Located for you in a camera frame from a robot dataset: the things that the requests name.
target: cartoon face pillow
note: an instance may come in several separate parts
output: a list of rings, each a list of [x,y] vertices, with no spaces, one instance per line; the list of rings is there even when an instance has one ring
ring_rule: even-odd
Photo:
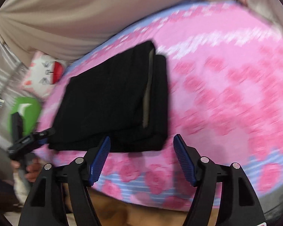
[[[57,60],[37,51],[21,83],[21,88],[45,100],[50,95],[54,84],[61,78],[66,66],[64,60]]]

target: green object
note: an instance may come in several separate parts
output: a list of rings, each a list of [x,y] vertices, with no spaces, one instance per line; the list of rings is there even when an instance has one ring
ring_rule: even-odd
[[[35,98],[20,97],[16,98],[15,105],[8,118],[8,130],[11,133],[11,115],[19,112],[23,119],[23,135],[28,135],[35,129],[38,117],[42,110],[41,104]]]

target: black garment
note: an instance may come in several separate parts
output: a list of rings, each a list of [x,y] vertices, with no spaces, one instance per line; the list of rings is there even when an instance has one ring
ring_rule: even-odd
[[[147,41],[72,77],[49,148],[88,150],[103,136],[111,152],[161,150],[168,136],[166,59]]]

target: round metal pin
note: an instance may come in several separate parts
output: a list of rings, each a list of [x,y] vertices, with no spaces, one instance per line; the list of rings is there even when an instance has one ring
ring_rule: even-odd
[[[83,163],[83,161],[84,161],[84,158],[82,158],[82,157],[75,159],[76,164],[81,164],[81,163]]]
[[[51,164],[49,164],[49,163],[44,166],[45,170],[49,170],[50,168],[51,168]]]
[[[233,167],[234,167],[235,169],[239,169],[239,168],[240,168],[240,165],[235,162],[235,163],[233,163]]]
[[[208,163],[210,160],[209,160],[209,158],[203,156],[203,157],[200,158],[200,161],[202,161],[203,163]]]

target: white logo on green object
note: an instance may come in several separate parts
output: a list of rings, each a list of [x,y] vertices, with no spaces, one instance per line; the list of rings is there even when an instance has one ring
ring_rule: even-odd
[[[17,110],[17,112],[19,113],[19,115],[24,116],[25,109],[26,109],[28,106],[31,106],[31,104],[19,104],[19,107],[18,107],[18,110]]]

